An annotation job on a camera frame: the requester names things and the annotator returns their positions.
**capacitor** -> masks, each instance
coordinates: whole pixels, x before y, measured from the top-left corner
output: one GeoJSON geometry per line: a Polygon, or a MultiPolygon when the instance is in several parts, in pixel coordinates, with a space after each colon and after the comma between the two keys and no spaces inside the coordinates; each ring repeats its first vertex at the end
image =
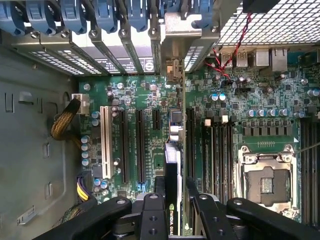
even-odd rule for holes
{"type": "Polygon", "coordinates": [[[301,84],[302,84],[302,85],[307,85],[308,82],[309,82],[309,81],[308,81],[308,79],[306,79],[306,78],[302,78],[302,79],[301,79],[301,84]]]}
{"type": "Polygon", "coordinates": [[[86,144],[90,141],[90,137],[89,136],[83,136],[81,137],[81,143],[86,144]]]}
{"type": "Polygon", "coordinates": [[[280,74],[279,76],[276,76],[276,77],[274,78],[274,80],[275,80],[275,81],[281,81],[281,80],[283,80],[283,79],[285,79],[285,78],[286,78],[286,75],[280,74]]]}
{"type": "Polygon", "coordinates": [[[90,163],[90,161],[89,161],[89,159],[88,158],[85,158],[85,159],[82,159],[82,162],[81,162],[81,164],[83,165],[83,166],[88,166],[89,165],[89,163],[90,163]]]}
{"type": "Polygon", "coordinates": [[[119,113],[118,113],[117,111],[114,111],[114,112],[111,114],[111,116],[112,116],[113,118],[116,118],[116,117],[119,116],[119,113]]]}
{"type": "Polygon", "coordinates": [[[100,125],[100,120],[99,119],[93,119],[91,121],[92,126],[98,127],[100,125]]]}
{"type": "Polygon", "coordinates": [[[113,166],[118,166],[120,163],[120,158],[115,158],[114,161],[113,161],[113,166]]]}
{"type": "Polygon", "coordinates": [[[237,83],[237,84],[242,84],[242,83],[244,83],[245,82],[245,78],[243,77],[243,76],[240,76],[236,81],[235,81],[235,83],[237,83]]]}
{"type": "Polygon", "coordinates": [[[269,117],[275,117],[276,116],[276,110],[275,109],[269,109],[266,114],[269,116],[269,117]]]}
{"type": "Polygon", "coordinates": [[[264,94],[270,94],[270,93],[272,93],[273,91],[274,91],[273,88],[270,87],[270,86],[264,87],[264,88],[262,89],[262,92],[263,92],[264,94]]]}
{"type": "Polygon", "coordinates": [[[211,98],[211,100],[214,101],[214,102],[219,99],[218,94],[215,94],[215,93],[214,93],[214,94],[211,94],[210,98],[211,98]]]}
{"type": "Polygon", "coordinates": [[[263,110],[263,109],[260,109],[260,110],[258,110],[258,111],[256,111],[256,115],[258,116],[258,117],[264,117],[265,116],[265,110],[263,110]]]}
{"type": "Polygon", "coordinates": [[[319,97],[320,90],[318,90],[318,89],[309,90],[306,92],[306,94],[308,94],[309,97],[319,97]]]}
{"type": "Polygon", "coordinates": [[[306,116],[306,114],[303,112],[303,111],[300,111],[300,112],[295,112],[294,113],[294,117],[297,118],[297,119],[302,119],[306,116]]]}
{"type": "Polygon", "coordinates": [[[117,87],[119,90],[121,90],[121,89],[124,88],[124,84],[123,84],[122,82],[119,82],[119,83],[116,85],[116,87],[117,87]]]}
{"type": "Polygon", "coordinates": [[[227,98],[227,97],[226,97],[225,94],[223,94],[223,93],[219,94],[219,100],[220,100],[220,101],[225,101],[226,98],[227,98]]]}
{"type": "Polygon", "coordinates": [[[81,150],[82,151],[88,151],[89,150],[89,144],[85,143],[81,145],[81,150]]]}
{"type": "Polygon", "coordinates": [[[284,108],[284,109],[280,109],[279,111],[279,115],[282,117],[287,117],[288,116],[288,109],[284,108]]]}
{"type": "Polygon", "coordinates": [[[84,89],[85,91],[90,91],[90,89],[91,89],[90,84],[89,84],[89,83],[86,83],[85,85],[83,85],[83,89],[84,89]]]}
{"type": "Polygon", "coordinates": [[[87,159],[87,158],[89,157],[89,153],[88,153],[87,151],[83,151],[83,152],[81,153],[81,157],[82,157],[83,159],[87,159]]]}
{"type": "Polygon", "coordinates": [[[91,113],[91,117],[93,119],[98,119],[100,118],[100,112],[99,111],[94,111],[93,113],[91,113]]]}
{"type": "Polygon", "coordinates": [[[112,91],[108,91],[108,92],[106,93],[106,95],[107,95],[107,97],[108,97],[109,99],[113,99],[114,96],[115,96],[112,91]]]}
{"type": "Polygon", "coordinates": [[[250,118],[254,117],[255,116],[255,111],[253,110],[248,110],[246,111],[246,115],[250,118]]]}
{"type": "Polygon", "coordinates": [[[95,186],[100,186],[100,184],[101,184],[100,178],[95,178],[94,181],[93,181],[93,184],[94,184],[95,186]]]}
{"type": "Polygon", "coordinates": [[[108,187],[108,180],[103,180],[100,184],[102,189],[106,189],[108,187]]]}
{"type": "Polygon", "coordinates": [[[119,110],[119,108],[117,107],[117,106],[112,106],[111,107],[111,111],[112,112],[116,112],[116,111],[118,111],[119,110]]]}
{"type": "Polygon", "coordinates": [[[109,191],[108,190],[104,190],[101,192],[102,196],[107,196],[109,194],[109,191]]]}

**green circuit board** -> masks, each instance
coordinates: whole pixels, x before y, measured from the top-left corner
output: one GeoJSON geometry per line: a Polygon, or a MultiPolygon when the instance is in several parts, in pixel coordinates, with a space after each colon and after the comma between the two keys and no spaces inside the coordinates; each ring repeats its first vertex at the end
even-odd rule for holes
{"type": "MultiPolygon", "coordinates": [[[[238,150],[246,145],[252,152],[268,153],[281,152],[284,146],[290,144],[295,150],[300,148],[300,120],[295,117],[295,113],[306,111],[307,106],[319,106],[317,97],[309,97],[308,90],[319,86],[318,66],[302,68],[298,65],[296,55],[288,61],[288,72],[284,80],[275,81],[274,76],[263,76],[258,70],[246,68],[234,68],[227,70],[230,78],[234,81],[232,85],[221,87],[221,81],[214,81],[215,72],[203,68],[193,74],[187,74],[185,79],[185,105],[187,109],[193,109],[194,119],[194,178],[200,192],[212,191],[204,182],[205,165],[203,163],[203,132],[202,123],[205,121],[207,113],[212,112],[219,116],[235,116],[236,121],[232,127],[232,161],[236,164],[238,160],[238,150]],[[239,88],[236,80],[239,77],[250,78],[251,82],[245,87],[254,89],[248,94],[236,94],[239,88]],[[308,79],[308,84],[303,85],[301,79],[308,79]],[[273,92],[265,94],[263,88],[272,86],[273,92]],[[225,94],[224,101],[213,101],[212,94],[225,94]],[[281,109],[288,110],[288,116],[279,116],[281,109]],[[249,117],[249,110],[276,110],[276,116],[259,117],[254,115],[249,117]]],[[[111,106],[112,101],[107,97],[107,91],[112,91],[114,99],[117,99],[119,110],[125,110],[128,114],[128,139],[129,139],[129,183],[122,183],[121,172],[115,167],[114,176],[110,180],[107,194],[101,191],[94,192],[99,202],[115,197],[126,192],[126,197],[135,200],[137,194],[152,192],[154,189],[155,176],[164,174],[164,143],[169,136],[168,112],[177,107],[179,89],[176,85],[166,85],[164,78],[160,76],[110,76],[110,77],[83,77],[79,78],[79,93],[86,94],[90,99],[90,113],[99,111],[100,106],[111,106]],[[84,85],[90,84],[90,90],[84,90],[84,85]],[[153,129],[152,110],[160,111],[160,129],[153,129]],[[136,122],[135,111],[143,110],[145,114],[145,158],[146,158],[146,181],[138,184],[137,180],[137,156],[136,156],[136,122]]],[[[81,116],[81,134],[92,136],[94,133],[91,116],[81,116]]],[[[112,120],[112,152],[113,158],[120,158],[119,141],[119,120],[117,117],[112,120]]],[[[101,144],[95,143],[91,146],[90,158],[95,159],[89,166],[83,166],[83,170],[92,170],[93,166],[99,165],[101,159],[101,144]]],[[[301,163],[297,156],[297,208],[299,214],[294,218],[301,221],[301,163]]],[[[237,197],[237,185],[232,185],[232,196],[237,197]]]]}

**motherboard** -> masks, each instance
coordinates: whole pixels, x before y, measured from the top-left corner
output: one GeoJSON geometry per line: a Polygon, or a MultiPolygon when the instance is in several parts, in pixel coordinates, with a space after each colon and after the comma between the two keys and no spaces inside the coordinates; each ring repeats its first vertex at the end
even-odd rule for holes
{"type": "MultiPolygon", "coordinates": [[[[99,203],[115,196],[134,202],[139,193],[154,191],[155,177],[166,175],[167,144],[177,142],[181,150],[185,137],[181,173],[199,192],[223,204],[247,198],[307,222],[317,202],[308,196],[317,188],[310,169],[318,150],[310,152],[311,161],[309,152],[298,151],[318,142],[320,68],[301,66],[298,56],[288,54],[288,72],[281,75],[229,68],[231,83],[203,67],[185,75],[184,89],[157,75],[79,78],[79,94],[89,103],[80,119],[90,191],[99,203]],[[172,135],[177,123],[185,136],[172,135]]],[[[179,218],[188,234],[192,224],[179,218]]]]}

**white pci slot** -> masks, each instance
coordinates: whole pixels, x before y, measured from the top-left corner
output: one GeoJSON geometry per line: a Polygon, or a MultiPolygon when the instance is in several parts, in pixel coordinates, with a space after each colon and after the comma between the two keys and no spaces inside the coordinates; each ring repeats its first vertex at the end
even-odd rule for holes
{"type": "Polygon", "coordinates": [[[110,106],[100,106],[102,177],[111,179],[112,111],[110,106]]]}

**red wire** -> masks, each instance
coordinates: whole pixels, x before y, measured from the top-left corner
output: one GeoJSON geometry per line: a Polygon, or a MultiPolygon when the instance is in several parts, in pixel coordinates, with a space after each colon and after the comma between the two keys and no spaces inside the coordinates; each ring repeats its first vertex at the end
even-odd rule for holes
{"type": "Polygon", "coordinates": [[[248,13],[247,16],[246,16],[246,24],[242,29],[242,33],[241,33],[240,39],[239,39],[239,41],[238,41],[238,43],[237,43],[237,45],[235,47],[235,50],[232,53],[231,57],[225,62],[225,64],[223,66],[221,66],[221,63],[220,63],[220,61],[218,59],[218,54],[217,54],[217,52],[216,52],[216,50],[214,48],[212,50],[214,52],[214,55],[215,55],[214,58],[215,58],[215,60],[216,60],[216,62],[218,64],[218,66],[217,67],[213,67],[211,64],[205,62],[206,65],[212,67],[214,70],[216,70],[217,72],[221,73],[221,75],[225,76],[226,78],[228,78],[228,80],[230,80],[230,76],[227,73],[225,73],[226,66],[228,65],[228,63],[230,63],[232,61],[234,56],[237,55],[238,50],[239,50],[239,48],[241,46],[242,40],[244,39],[245,34],[247,33],[248,26],[249,26],[249,23],[251,22],[251,20],[252,20],[251,19],[251,13],[248,13]]]}

